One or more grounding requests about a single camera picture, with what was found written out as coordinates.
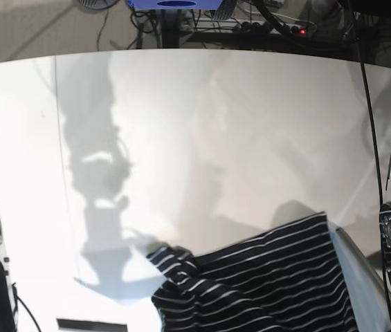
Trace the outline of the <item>blue plastic bin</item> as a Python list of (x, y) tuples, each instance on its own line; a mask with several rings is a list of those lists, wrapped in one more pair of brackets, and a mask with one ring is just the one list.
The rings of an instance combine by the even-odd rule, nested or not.
[(137, 10), (216, 10), (222, 0), (131, 0), (127, 3)]

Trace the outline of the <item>navy white striped t-shirt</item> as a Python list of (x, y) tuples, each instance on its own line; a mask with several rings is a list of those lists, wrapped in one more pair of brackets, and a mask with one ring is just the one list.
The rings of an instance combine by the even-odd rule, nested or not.
[(152, 295), (164, 331), (356, 331), (323, 212), (194, 256), (162, 245)]

